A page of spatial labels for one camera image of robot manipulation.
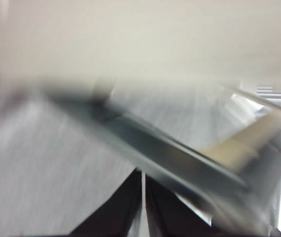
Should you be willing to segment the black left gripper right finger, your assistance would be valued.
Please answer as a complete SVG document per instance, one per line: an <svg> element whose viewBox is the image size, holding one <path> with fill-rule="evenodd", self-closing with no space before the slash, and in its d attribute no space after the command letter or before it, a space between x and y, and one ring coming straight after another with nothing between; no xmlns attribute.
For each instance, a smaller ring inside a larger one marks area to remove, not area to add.
<svg viewBox="0 0 281 237"><path fill-rule="evenodd" d="M146 212L151 237L209 237L212 227L170 190L146 177Z"/></svg>

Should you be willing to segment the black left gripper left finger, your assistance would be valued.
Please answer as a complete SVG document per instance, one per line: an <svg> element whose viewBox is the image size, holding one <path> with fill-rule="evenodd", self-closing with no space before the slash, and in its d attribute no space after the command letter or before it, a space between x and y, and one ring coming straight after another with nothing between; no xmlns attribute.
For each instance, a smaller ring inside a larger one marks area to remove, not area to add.
<svg viewBox="0 0 281 237"><path fill-rule="evenodd" d="M133 170L112 196L71 237L126 237L142 204L142 174Z"/></svg>

